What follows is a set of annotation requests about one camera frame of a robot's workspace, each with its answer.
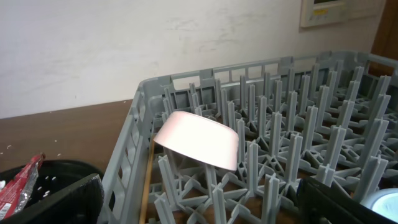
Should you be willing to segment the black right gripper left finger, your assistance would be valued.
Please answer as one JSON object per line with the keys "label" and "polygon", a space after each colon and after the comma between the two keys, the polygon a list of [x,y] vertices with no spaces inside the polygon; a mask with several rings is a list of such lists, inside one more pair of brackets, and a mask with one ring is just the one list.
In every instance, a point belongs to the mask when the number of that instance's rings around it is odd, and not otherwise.
{"label": "black right gripper left finger", "polygon": [[79,178],[41,175],[26,207],[1,223],[96,223],[103,194],[98,174]]}

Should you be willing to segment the light blue cup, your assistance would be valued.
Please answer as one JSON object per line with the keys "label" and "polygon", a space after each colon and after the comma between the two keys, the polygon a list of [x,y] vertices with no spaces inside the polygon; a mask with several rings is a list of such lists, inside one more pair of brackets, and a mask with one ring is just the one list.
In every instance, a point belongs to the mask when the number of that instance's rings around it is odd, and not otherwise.
{"label": "light blue cup", "polygon": [[397,188],[382,189],[371,193],[360,204],[385,218],[398,221]]}

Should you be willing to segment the pink bowl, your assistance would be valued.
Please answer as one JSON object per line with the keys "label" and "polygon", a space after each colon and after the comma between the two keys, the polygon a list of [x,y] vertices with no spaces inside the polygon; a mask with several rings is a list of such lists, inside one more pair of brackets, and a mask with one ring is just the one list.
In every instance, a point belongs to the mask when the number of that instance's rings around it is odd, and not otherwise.
{"label": "pink bowl", "polygon": [[239,136],[216,121],[174,111],[154,138],[157,144],[194,160],[235,171]]}

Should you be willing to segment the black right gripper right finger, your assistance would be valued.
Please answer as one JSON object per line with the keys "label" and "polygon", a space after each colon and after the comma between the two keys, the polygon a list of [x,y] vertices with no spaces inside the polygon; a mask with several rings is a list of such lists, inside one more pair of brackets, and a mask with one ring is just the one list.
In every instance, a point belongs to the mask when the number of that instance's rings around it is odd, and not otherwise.
{"label": "black right gripper right finger", "polygon": [[390,220],[344,195],[335,185],[331,187],[307,177],[297,190],[298,210],[302,223],[319,224],[394,224]]}

